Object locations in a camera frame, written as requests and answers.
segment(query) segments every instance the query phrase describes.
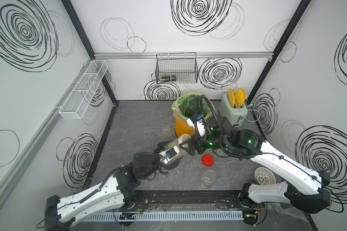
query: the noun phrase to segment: orange trash can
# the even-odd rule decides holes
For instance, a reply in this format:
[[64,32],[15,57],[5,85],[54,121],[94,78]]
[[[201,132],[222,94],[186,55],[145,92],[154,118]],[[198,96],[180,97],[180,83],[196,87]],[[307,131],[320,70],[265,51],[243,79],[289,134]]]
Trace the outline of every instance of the orange trash can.
[[[175,117],[175,132],[178,137],[182,136],[183,134],[188,134],[190,136],[195,134],[194,127],[189,126],[186,120],[195,113],[201,114],[199,109],[200,95],[200,93],[188,93],[176,99],[176,101],[172,104],[171,109],[173,110],[173,116]],[[204,120],[207,121],[212,114],[205,101],[203,101],[203,108],[205,114]]]

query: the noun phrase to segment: black frame edge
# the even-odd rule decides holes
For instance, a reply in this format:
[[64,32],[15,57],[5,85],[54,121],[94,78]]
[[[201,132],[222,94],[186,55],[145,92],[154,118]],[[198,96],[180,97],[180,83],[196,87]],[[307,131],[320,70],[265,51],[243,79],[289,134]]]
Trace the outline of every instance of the black frame edge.
[[76,11],[75,11],[72,3],[71,3],[71,0],[61,0],[61,1],[63,3],[65,10],[68,13],[69,18],[72,21],[73,26],[75,27],[75,30],[76,30],[78,36],[81,39],[83,46],[85,47],[87,54],[89,55],[89,57],[91,59],[95,59],[94,49],[91,46],[91,43],[86,36],[85,30],[83,29],[83,27],[81,25],[81,22],[80,22],[77,14],[76,14]]
[[311,215],[309,213],[303,212],[307,218],[307,221],[310,223],[312,231],[319,231],[318,228],[315,225],[315,222],[313,221]]
[[91,185],[95,170],[97,169],[99,159],[102,155],[102,152],[103,152],[103,149],[104,149],[104,146],[106,143],[106,138],[108,137],[109,131],[111,130],[112,122],[114,120],[114,117],[116,116],[116,111],[117,111],[119,104],[120,104],[120,102],[117,101],[115,106],[112,108],[111,113],[109,114],[108,120],[107,120],[106,125],[104,127],[102,137],[100,138],[100,142],[99,142],[97,150],[95,152],[93,161],[91,162],[91,165],[90,165],[89,171],[87,173],[85,182],[83,183],[82,191],[85,189],[88,189]]
[[254,96],[256,95],[257,91],[261,87],[262,83],[264,82],[266,76],[268,75],[269,71],[271,70],[272,66],[274,65],[275,61],[279,57],[279,54],[282,52],[282,49],[284,48],[285,44],[287,43],[289,37],[291,36],[292,32],[296,28],[299,20],[301,19],[302,15],[305,13],[308,5],[310,4],[311,0],[301,0],[299,3],[296,11],[294,12],[293,17],[289,21],[289,24],[287,28],[285,29],[283,35],[281,36],[278,44],[276,45],[274,49],[274,55],[272,59],[266,63],[264,69],[262,70],[258,80],[256,81],[252,91],[250,92],[247,102],[250,103]]
[[[89,55],[89,57],[91,59],[95,59],[95,52],[94,49],[86,35],[85,30],[82,27],[81,21],[79,20],[77,13],[71,3],[71,0],[61,0],[63,3],[63,6],[65,8],[65,10],[67,11],[67,14],[69,16],[69,18],[72,21],[72,24],[79,36],[79,38],[81,39],[81,42],[83,44],[83,47],[85,48],[87,54]],[[110,84],[108,83],[108,81],[105,78],[102,78],[102,83],[104,85],[104,88],[106,90],[106,92],[108,93],[111,101],[113,104],[117,103],[116,97],[113,94],[113,91],[111,89]]]
[[[256,120],[256,119],[257,119],[257,116],[253,113],[253,111],[250,111],[250,113],[252,114],[254,120]],[[258,130],[259,130],[260,133],[261,133],[261,136],[262,136],[265,140],[267,140],[266,135],[265,135],[265,133],[264,133],[264,131],[263,131],[263,129],[262,129],[261,124],[259,123],[259,121],[256,121],[255,123],[256,123],[256,125],[257,125]]]

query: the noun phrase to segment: red bottle cap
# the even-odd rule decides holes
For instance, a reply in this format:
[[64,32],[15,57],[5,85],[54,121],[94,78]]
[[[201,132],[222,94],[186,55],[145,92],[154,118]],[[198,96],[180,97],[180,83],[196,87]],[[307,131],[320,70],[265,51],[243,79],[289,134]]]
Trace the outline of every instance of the red bottle cap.
[[213,157],[211,155],[205,155],[202,159],[202,163],[206,167],[211,167],[213,165]]

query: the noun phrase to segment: black cable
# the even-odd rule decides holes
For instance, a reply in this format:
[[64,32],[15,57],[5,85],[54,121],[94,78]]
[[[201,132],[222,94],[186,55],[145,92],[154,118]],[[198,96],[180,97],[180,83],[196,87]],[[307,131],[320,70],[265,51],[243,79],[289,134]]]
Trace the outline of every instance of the black cable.
[[146,179],[147,179],[148,181],[152,181],[152,180],[154,180],[154,178],[155,178],[156,175],[157,175],[157,171],[154,172],[154,177],[153,177],[153,178],[149,179],[149,178],[147,177]]
[[[165,160],[166,157],[162,156],[161,154],[158,154],[158,153],[154,153],[154,152],[138,152],[138,153],[135,153],[133,156],[132,156],[132,160],[134,161],[134,158],[136,156],[139,156],[139,155],[146,155],[146,156],[157,156],[159,158],[161,158],[162,160]],[[162,174],[162,175],[167,175],[168,174],[168,170],[166,172],[164,172],[161,168],[163,167],[163,162],[160,161],[159,162],[159,172]]]
[[265,203],[265,207],[266,207],[266,214],[265,214],[265,216],[264,216],[263,220],[262,220],[260,223],[255,224],[255,225],[259,225],[259,224],[261,224],[261,223],[262,223],[262,222],[264,222],[264,220],[266,219],[266,216],[267,216],[267,204],[266,204],[266,203]]
[[86,197],[82,198],[79,202],[80,204],[85,202],[87,199],[89,199],[90,197],[94,196],[95,194],[97,194],[98,192],[101,191],[102,187],[105,185],[106,181],[113,175],[113,173],[115,173],[116,171],[119,171],[120,169],[122,169],[121,167],[115,168],[112,171],[110,171],[108,173],[108,175],[106,175],[106,177],[104,178],[103,182],[99,185],[99,187],[97,189],[95,189],[94,191],[92,191],[90,194],[88,194]]
[[122,226],[122,224],[120,224],[120,223],[116,220],[116,217],[115,217],[115,215],[114,215],[114,209],[112,210],[112,212],[113,212],[114,220],[117,222],[117,224],[119,224],[120,226]]
[[73,203],[70,203],[70,204],[65,204],[65,205],[63,205],[62,207],[60,207],[60,208],[57,208],[56,210],[54,210],[54,211],[52,211],[51,213],[49,213],[42,221],[40,221],[37,225],[36,225],[36,228],[37,229],[40,229],[40,228],[45,228],[45,226],[42,226],[42,227],[38,227],[38,225],[39,224],[41,224],[46,218],[48,218],[51,214],[53,214],[54,212],[56,212],[56,211],[58,211],[58,210],[60,210],[61,208],[63,208],[63,207],[65,207],[65,206],[69,206],[69,205],[72,205],[72,204],[77,204],[77,203],[79,203],[79,201],[78,202],[73,202]]
[[231,157],[231,156],[220,156],[220,155],[218,155],[213,149],[212,149],[212,152],[213,152],[216,156],[221,157],[221,158],[229,158],[229,157]]
[[321,184],[322,186],[324,186],[324,189],[325,190],[329,190],[329,193],[333,194],[340,202],[340,204],[342,205],[342,210],[340,212],[337,212],[337,211],[333,211],[333,210],[330,210],[328,208],[325,208],[326,210],[329,210],[329,211],[332,211],[332,212],[336,212],[336,213],[342,213],[344,211],[344,206],[343,206],[343,202],[340,200],[340,198],[332,191],[330,190],[326,185],[324,185],[323,183],[321,183],[320,181],[318,181],[317,179],[315,179],[312,175],[310,175],[308,172],[306,172],[305,170],[301,169],[300,167],[298,167],[297,165],[293,164],[292,162],[290,162],[289,160],[286,160],[284,158],[281,158],[279,155],[275,154],[275,153],[271,153],[271,152],[264,152],[262,154],[271,154],[271,155],[274,155],[274,156],[277,156],[279,159],[281,160],[285,160],[287,161],[289,164],[295,166],[296,168],[298,168],[299,170],[301,170],[302,172],[306,173],[309,177],[311,177],[312,180],[315,180],[317,181],[319,184]]

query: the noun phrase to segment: wall shelf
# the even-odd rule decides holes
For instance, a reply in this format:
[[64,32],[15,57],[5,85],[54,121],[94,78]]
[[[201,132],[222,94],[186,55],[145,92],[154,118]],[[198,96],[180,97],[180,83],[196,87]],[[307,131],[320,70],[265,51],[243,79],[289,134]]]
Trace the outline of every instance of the wall shelf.
[[81,119],[107,71],[105,60],[93,60],[59,110],[65,119]]

